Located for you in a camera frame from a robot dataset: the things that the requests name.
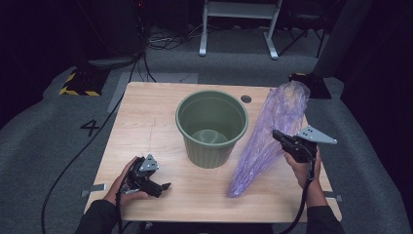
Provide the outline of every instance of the light wood tabletop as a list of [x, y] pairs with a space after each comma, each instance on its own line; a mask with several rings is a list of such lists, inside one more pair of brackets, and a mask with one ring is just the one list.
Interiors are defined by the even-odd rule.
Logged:
[[[248, 129], [237, 142], [228, 161], [216, 169], [203, 169], [189, 161], [182, 134], [175, 124], [175, 110], [188, 95], [200, 90], [219, 90], [240, 98], [248, 112]], [[207, 221], [207, 222], [291, 222], [298, 211], [302, 189], [292, 169], [281, 158], [254, 181], [238, 198], [227, 196], [242, 151], [254, 129], [270, 88], [188, 85], [170, 83], [129, 83], [106, 145], [94, 184], [110, 187], [134, 156], [153, 155], [160, 169], [151, 180], [171, 182], [160, 198], [133, 201], [122, 209], [125, 220]], [[332, 191], [324, 167], [320, 183]], [[93, 192], [92, 201], [107, 191]], [[327, 199], [336, 217], [341, 213], [335, 199]], [[306, 221], [306, 212], [300, 221]]]

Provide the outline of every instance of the green bucket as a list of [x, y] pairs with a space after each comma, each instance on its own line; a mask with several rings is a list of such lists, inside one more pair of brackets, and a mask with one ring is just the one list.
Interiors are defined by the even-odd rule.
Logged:
[[186, 97], [179, 103], [175, 119], [188, 158], [206, 169], [217, 168], [228, 160], [248, 126], [244, 106], [235, 97], [215, 90]]

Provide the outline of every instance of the clear plastic bag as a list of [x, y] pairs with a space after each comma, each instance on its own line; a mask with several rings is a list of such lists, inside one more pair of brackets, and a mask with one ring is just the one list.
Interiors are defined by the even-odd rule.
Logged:
[[241, 196], [257, 177], [282, 158], [282, 146], [273, 138], [273, 129], [295, 136], [301, 130], [309, 96], [307, 86], [297, 81], [270, 90], [241, 155], [229, 197]]

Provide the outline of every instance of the white desk frame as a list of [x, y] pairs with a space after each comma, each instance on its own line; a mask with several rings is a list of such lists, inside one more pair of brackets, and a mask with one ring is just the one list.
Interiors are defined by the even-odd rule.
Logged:
[[272, 59], [278, 59], [272, 36], [279, 17], [282, 0], [276, 4], [249, 4], [232, 2], [213, 2], [205, 0], [203, 15], [203, 35], [201, 37], [200, 56], [207, 54], [207, 17], [250, 18], [271, 20], [270, 29], [264, 32], [268, 50]]

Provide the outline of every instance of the person's arm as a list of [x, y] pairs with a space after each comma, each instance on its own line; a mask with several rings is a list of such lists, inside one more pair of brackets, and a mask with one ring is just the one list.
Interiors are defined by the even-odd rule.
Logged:
[[[117, 222], [116, 213], [116, 193], [122, 184], [122, 180], [133, 164], [136, 157], [133, 158], [123, 169], [122, 173], [115, 179], [107, 194], [102, 200], [96, 200], [82, 216], [76, 234], [110, 234]], [[128, 202], [136, 199], [147, 198], [145, 192], [136, 192], [121, 195], [121, 208]]]
[[[291, 155], [285, 153], [285, 160], [291, 166], [297, 177], [298, 184], [303, 188], [307, 180], [309, 165], [295, 162]], [[333, 211], [328, 206], [327, 200], [322, 192], [319, 183], [319, 172], [321, 165], [321, 156], [319, 148], [316, 159], [315, 178], [310, 183], [307, 190], [307, 233], [308, 234], [327, 234], [327, 233], [344, 233], [341, 223], [335, 217]]]

